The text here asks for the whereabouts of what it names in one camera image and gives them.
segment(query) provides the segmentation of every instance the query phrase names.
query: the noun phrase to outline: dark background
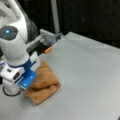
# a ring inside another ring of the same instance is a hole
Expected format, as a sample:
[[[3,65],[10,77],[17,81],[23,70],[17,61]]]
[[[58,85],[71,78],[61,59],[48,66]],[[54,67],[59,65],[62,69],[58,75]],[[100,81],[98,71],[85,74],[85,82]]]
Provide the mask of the dark background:
[[[38,28],[54,32],[50,0],[18,0]],[[120,0],[57,0],[61,32],[120,48]]]

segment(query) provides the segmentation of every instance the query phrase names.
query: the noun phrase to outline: towel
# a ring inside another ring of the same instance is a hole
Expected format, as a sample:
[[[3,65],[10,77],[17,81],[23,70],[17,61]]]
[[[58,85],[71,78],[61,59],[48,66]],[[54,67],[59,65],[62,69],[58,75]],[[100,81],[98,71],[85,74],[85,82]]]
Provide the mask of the towel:
[[[39,105],[52,96],[60,88],[60,82],[45,61],[37,69],[37,78],[24,92],[35,105]]]

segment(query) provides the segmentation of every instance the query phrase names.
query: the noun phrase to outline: table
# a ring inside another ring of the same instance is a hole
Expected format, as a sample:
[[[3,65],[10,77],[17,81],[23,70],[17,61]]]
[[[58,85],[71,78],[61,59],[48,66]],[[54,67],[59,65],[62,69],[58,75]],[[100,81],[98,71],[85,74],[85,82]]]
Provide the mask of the table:
[[[9,98],[0,87],[0,120],[118,120],[120,50],[68,33],[42,54],[61,88],[39,106],[20,95]]]

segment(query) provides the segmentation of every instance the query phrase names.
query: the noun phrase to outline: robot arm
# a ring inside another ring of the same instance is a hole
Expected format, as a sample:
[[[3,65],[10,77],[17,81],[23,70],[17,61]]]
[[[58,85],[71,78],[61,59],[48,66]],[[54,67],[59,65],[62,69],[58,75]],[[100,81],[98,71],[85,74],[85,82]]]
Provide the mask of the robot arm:
[[[0,27],[5,25],[16,27],[25,43],[31,42],[38,35],[36,25],[28,18],[17,0],[0,0],[1,18],[4,20],[2,21],[3,25],[0,23]]]
[[[0,47],[7,61],[0,73],[4,92],[15,96],[21,89],[26,90],[35,80],[35,71],[40,66],[40,60],[37,53],[29,56],[25,41],[13,26],[0,29]]]

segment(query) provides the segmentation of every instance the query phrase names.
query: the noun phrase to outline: black cable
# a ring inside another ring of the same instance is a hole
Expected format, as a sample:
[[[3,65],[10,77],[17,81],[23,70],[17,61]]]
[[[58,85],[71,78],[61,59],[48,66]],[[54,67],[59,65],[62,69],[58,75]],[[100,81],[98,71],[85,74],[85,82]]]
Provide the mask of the black cable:
[[[10,95],[10,94],[8,94],[8,93],[5,92],[5,87],[3,87],[3,93],[4,93],[6,96],[9,96],[9,97],[16,97],[16,96],[20,95],[22,92],[23,92],[23,90],[21,89],[20,91],[18,91],[17,94],[15,94],[15,95]]]

